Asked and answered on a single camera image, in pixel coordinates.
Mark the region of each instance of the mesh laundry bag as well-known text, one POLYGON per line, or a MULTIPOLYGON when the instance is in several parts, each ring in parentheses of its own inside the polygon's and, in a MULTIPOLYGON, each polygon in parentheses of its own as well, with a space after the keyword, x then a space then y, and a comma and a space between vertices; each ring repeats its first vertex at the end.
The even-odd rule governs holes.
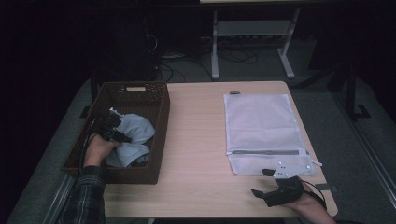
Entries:
POLYGON ((227 156, 235 174, 262 175, 280 163, 309 167, 301 175, 315 172, 287 94, 230 94, 224 104, 227 156))

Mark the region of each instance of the wooden tabletop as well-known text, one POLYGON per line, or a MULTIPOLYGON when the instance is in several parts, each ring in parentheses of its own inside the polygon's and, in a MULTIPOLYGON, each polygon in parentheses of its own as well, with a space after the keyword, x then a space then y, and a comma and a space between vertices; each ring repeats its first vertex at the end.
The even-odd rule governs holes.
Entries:
MULTIPOLYGON (((276 189, 272 177, 234 175, 226 156, 223 95, 286 93, 287 85, 268 82, 168 84, 171 100, 163 163, 157 185, 107 185, 107 217, 296 217, 289 208, 268 207, 251 189, 276 189)), ((293 101, 295 117, 313 159, 315 152, 293 101)), ((326 183, 320 169, 303 179, 326 183)), ((328 190, 328 211, 337 213, 328 190)))

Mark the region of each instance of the light blue cloth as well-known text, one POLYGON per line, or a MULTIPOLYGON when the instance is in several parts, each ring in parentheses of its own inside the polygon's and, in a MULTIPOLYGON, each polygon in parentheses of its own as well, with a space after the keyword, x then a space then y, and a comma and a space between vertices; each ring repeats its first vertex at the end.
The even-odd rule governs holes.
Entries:
POLYGON ((127 114, 120 118, 121 124, 117 131, 132 138, 131 143, 122 143, 122 146, 112 150, 106 157, 106 163, 115 167, 127 167, 133 161, 142 162, 149 159, 149 148, 143 144, 155 133, 148 119, 136 114, 127 114))

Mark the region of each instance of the hand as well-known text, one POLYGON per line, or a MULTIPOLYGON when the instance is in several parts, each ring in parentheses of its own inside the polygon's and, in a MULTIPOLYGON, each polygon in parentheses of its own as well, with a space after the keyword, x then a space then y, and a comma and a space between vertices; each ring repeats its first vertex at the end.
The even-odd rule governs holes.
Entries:
MULTIPOLYGON (((312 191, 304 182, 304 190, 312 191)), ((326 209, 313 197, 303 193, 301 198, 293 203, 285 203, 283 206, 293 209, 314 224, 333 224, 334 219, 327 213, 326 209)))
POLYGON ((121 146, 119 142, 108 142, 97 133, 91 134, 83 167, 89 165, 101 166, 102 161, 110 154, 111 150, 119 146, 121 146))

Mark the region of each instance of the plaid sleeve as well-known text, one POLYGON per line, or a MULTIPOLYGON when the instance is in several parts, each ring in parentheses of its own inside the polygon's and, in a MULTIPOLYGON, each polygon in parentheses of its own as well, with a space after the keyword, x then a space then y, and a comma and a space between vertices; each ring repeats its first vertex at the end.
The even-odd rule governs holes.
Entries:
POLYGON ((104 169, 97 166, 85 167, 59 223, 105 223, 105 202, 103 200, 105 186, 104 169))

